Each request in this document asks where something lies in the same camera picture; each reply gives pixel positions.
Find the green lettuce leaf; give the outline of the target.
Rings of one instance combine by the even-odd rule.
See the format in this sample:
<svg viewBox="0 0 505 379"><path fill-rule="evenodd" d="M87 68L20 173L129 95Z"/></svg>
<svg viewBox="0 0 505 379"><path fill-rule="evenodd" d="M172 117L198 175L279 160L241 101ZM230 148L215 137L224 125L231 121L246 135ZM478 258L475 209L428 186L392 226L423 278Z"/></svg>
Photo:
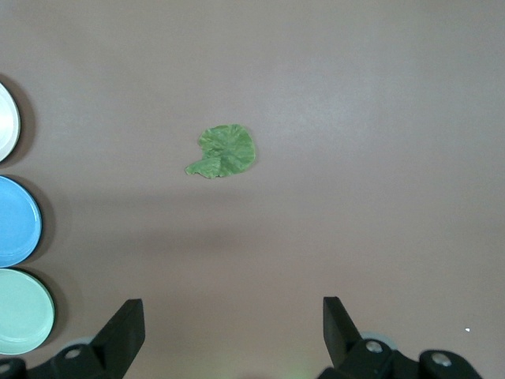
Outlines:
<svg viewBox="0 0 505 379"><path fill-rule="evenodd" d="M185 168L188 175L225 178L247 171L256 161L256 145L239 124L206 129L198 139L202 157Z"/></svg>

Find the pale green plate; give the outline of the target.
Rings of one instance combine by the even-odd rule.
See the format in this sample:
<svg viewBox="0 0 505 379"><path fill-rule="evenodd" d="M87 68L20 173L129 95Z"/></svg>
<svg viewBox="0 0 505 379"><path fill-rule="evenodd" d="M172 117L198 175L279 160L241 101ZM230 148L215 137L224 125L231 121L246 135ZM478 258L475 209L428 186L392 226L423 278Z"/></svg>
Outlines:
<svg viewBox="0 0 505 379"><path fill-rule="evenodd" d="M0 268L0 354L22 355L41 346L54 325L51 293L34 276Z"/></svg>

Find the blue plate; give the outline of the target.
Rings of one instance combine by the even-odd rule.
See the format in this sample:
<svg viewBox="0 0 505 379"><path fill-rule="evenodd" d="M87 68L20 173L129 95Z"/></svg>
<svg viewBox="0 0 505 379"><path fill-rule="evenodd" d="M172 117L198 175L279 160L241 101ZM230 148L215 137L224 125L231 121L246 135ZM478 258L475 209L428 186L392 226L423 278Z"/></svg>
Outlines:
<svg viewBox="0 0 505 379"><path fill-rule="evenodd" d="M0 268L27 259L38 246L42 229L34 197L18 182L0 175Z"/></svg>

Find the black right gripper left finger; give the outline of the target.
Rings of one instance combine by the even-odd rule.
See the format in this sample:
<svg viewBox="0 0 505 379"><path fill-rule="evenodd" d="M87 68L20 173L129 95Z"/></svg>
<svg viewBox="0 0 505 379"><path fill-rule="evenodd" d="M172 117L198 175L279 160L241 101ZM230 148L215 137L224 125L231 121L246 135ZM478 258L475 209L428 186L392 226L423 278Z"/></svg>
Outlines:
<svg viewBox="0 0 505 379"><path fill-rule="evenodd" d="M130 299L90 343L61 350L28 370L27 379L123 379L143 343L143 302Z"/></svg>

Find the beige plate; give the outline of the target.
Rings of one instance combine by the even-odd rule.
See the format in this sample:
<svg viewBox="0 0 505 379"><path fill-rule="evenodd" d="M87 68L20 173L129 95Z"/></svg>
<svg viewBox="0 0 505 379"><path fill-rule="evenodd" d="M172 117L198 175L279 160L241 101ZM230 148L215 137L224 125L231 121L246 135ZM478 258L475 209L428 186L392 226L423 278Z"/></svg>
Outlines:
<svg viewBox="0 0 505 379"><path fill-rule="evenodd" d="M21 117L17 102L0 81L0 163L9 157L21 135Z"/></svg>

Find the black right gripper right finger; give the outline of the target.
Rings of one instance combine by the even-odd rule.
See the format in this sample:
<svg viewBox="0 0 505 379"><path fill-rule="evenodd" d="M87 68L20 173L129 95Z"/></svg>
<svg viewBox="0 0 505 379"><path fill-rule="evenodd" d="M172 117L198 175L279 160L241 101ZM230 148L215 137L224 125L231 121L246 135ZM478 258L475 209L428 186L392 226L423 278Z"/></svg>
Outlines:
<svg viewBox="0 0 505 379"><path fill-rule="evenodd" d="M323 300L323 334L332 366L317 379L421 379L418 362L363 338L337 297Z"/></svg>

